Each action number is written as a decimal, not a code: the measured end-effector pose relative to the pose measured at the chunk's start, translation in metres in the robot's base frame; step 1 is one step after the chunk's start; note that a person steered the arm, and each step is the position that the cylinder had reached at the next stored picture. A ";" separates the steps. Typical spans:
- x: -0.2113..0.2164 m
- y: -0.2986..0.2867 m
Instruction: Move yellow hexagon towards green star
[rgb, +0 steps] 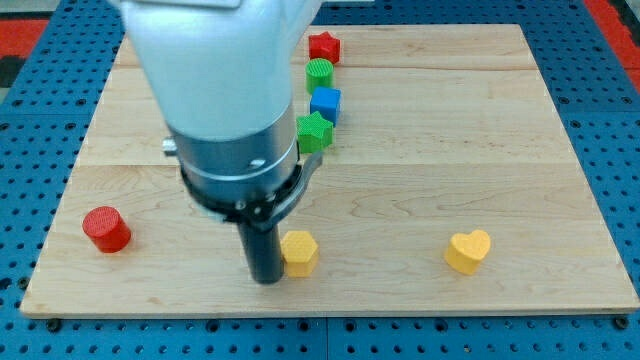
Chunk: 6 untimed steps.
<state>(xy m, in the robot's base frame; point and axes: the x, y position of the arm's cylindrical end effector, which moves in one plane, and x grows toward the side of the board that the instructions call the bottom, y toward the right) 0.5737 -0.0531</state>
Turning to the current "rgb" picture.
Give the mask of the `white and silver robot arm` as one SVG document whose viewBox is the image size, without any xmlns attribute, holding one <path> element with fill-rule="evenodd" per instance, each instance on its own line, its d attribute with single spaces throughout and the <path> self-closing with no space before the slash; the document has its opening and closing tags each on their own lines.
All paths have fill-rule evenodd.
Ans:
<svg viewBox="0 0 640 360">
<path fill-rule="evenodd" d="M 183 180 L 230 222 L 267 227 L 302 197 L 290 60 L 320 0 L 119 0 Z"/>
</svg>

